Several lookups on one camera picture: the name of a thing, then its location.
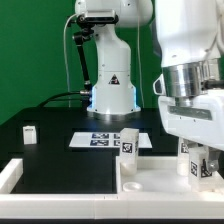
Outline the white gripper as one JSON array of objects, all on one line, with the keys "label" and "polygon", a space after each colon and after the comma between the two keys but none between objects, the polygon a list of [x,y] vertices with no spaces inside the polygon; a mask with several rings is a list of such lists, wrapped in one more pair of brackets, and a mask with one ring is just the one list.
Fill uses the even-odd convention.
[{"label": "white gripper", "polygon": [[165,131],[187,139],[188,148],[206,145],[206,168],[218,171],[219,150],[224,151],[224,90],[208,90],[192,100],[192,107],[178,107],[173,97],[165,95],[163,75],[153,83],[153,90]]}]

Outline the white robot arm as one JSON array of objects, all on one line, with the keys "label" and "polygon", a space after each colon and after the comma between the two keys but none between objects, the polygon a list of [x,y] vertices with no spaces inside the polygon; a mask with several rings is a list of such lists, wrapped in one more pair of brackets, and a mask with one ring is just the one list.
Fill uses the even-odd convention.
[{"label": "white robot arm", "polygon": [[224,0],[77,0],[77,23],[95,39],[98,81],[88,111],[105,117],[137,110],[130,82],[130,47],[115,27],[155,20],[162,74],[154,93],[167,133],[199,143],[201,165],[219,169],[224,151],[224,80],[220,77]]}]

